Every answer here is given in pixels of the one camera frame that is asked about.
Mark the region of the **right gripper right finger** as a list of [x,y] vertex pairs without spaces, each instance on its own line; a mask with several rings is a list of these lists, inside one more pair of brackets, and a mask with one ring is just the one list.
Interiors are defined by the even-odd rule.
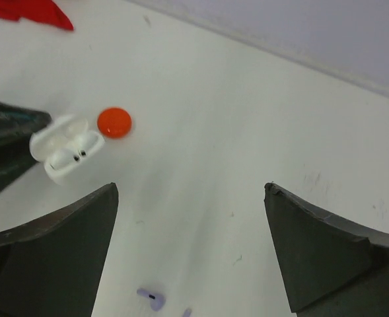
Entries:
[[389,316],[389,234],[317,207],[275,183],[265,211],[297,316]]

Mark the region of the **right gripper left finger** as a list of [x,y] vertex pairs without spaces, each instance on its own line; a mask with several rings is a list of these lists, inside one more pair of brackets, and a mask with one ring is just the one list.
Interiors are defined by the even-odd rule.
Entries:
[[91,316],[118,202],[106,184],[0,232],[0,316]]

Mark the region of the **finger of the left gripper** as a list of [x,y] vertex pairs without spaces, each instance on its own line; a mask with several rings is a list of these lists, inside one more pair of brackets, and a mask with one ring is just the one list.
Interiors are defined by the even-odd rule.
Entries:
[[29,154],[0,156],[0,193],[38,162]]
[[0,102],[0,150],[27,155],[30,138],[51,122],[47,112]]

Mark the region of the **white charging case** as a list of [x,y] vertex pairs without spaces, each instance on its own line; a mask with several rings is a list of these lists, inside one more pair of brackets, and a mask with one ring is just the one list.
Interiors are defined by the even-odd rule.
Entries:
[[56,184],[79,186],[94,173],[104,144],[103,136],[89,128],[87,119],[66,115],[33,133],[29,150]]

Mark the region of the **white earbud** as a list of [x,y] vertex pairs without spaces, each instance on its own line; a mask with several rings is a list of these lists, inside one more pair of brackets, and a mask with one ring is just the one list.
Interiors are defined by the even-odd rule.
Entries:
[[89,155],[98,143],[98,136],[93,131],[82,133],[75,138],[77,152],[81,157]]
[[62,170],[80,161],[80,156],[71,149],[60,149],[50,158],[50,166],[54,170]]

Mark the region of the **orange charging case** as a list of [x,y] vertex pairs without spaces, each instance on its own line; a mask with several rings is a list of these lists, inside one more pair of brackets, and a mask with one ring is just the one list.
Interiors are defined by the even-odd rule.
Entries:
[[132,119],[126,110],[112,107],[103,110],[98,115],[96,124],[103,136],[110,139],[120,139],[131,131]]

